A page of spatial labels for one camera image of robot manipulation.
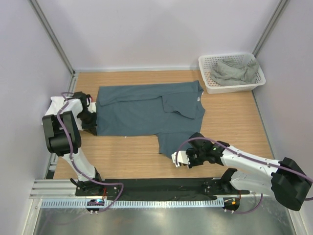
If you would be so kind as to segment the blue t shirt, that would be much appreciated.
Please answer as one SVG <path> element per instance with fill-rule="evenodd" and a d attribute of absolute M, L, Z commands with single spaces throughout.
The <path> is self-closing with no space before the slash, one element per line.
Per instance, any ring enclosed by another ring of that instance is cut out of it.
<path fill-rule="evenodd" d="M 199 81 L 103 86 L 96 100 L 98 136 L 157 136 L 168 158 L 200 132 L 205 109 Z"/>

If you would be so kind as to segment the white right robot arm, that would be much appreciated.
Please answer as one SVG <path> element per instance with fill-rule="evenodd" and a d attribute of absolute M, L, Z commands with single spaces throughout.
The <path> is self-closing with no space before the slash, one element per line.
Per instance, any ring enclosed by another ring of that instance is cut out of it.
<path fill-rule="evenodd" d="M 205 138 L 194 133 L 187 141 L 186 150 L 189 168 L 204 162 L 226 166 L 220 178 L 224 193 L 249 190 L 272 196 L 284 207 L 299 211 L 305 201 L 311 201 L 308 193 L 313 180 L 308 177 L 293 159 L 265 159 L 249 154 L 222 141 Z"/>

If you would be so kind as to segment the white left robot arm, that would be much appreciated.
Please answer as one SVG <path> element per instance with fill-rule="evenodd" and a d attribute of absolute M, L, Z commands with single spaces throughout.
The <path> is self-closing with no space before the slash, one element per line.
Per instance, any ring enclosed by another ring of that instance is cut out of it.
<path fill-rule="evenodd" d="M 104 184 L 83 153 L 80 135 L 80 131 L 97 135 L 95 102 L 84 92 L 64 93 L 50 99 L 51 104 L 42 118 L 48 151 L 63 158 L 77 174 L 77 180 L 70 179 L 76 185 L 77 195 L 100 195 Z"/>

